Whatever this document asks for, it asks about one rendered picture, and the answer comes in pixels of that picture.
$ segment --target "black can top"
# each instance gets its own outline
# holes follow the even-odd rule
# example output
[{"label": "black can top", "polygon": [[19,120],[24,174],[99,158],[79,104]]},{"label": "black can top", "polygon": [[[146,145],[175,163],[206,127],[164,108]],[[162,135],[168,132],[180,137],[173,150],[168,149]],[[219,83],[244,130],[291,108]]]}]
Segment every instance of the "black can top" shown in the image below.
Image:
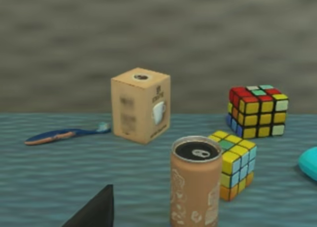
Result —
[{"label": "black can top", "polygon": [[174,153],[182,159],[193,162],[211,161],[220,155],[219,149],[204,141],[180,143],[175,147]]}]

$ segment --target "brown box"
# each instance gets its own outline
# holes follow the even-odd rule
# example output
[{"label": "brown box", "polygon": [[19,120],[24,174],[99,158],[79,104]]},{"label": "brown box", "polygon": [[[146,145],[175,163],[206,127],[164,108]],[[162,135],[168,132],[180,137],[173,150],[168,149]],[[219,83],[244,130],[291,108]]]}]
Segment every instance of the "brown box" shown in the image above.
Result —
[{"label": "brown box", "polygon": [[170,76],[135,68],[111,79],[113,132],[141,144],[170,125]]}]

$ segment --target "rubik's cube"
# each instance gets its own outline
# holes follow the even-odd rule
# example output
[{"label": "rubik's cube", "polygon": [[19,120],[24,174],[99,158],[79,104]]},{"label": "rubik's cube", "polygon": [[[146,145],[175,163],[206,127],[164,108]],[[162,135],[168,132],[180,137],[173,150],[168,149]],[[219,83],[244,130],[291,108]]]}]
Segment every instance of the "rubik's cube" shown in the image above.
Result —
[{"label": "rubik's cube", "polygon": [[270,85],[233,87],[227,124],[244,139],[283,135],[288,97]]},{"label": "rubik's cube", "polygon": [[253,181],[257,146],[221,130],[209,138],[218,142],[223,151],[220,197],[231,201]]}]

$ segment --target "pull tab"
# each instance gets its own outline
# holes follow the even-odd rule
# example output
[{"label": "pull tab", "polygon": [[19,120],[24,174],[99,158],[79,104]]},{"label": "pull tab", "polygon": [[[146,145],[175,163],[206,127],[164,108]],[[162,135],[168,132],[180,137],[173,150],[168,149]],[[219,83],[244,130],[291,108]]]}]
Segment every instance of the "pull tab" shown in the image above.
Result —
[{"label": "pull tab", "polygon": [[192,151],[192,154],[197,156],[197,157],[201,157],[201,158],[207,158],[210,156],[210,153],[205,151],[205,150],[200,150],[200,149],[194,149]]}]

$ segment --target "tabletop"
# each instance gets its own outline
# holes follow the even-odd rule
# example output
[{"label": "tabletop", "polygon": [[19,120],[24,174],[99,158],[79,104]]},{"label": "tabletop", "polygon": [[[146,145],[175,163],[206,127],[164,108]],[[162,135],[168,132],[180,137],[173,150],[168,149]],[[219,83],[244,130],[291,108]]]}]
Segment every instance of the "tabletop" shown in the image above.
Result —
[{"label": "tabletop", "polygon": [[[230,132],[225,115],[175,114],[148,145],[99,134],[40,146],[33,135],[92,128],[110,114],[0,114],[0,226],[60,227],[107,184],[114,185],[115,227],[168,226],[171,144],[186,135]],[[315,227],[317,184],[297,168],[317,146],[317,115],[289,115],[282,137],[254,139],[255,179],[220,202],[219,227]]]}]

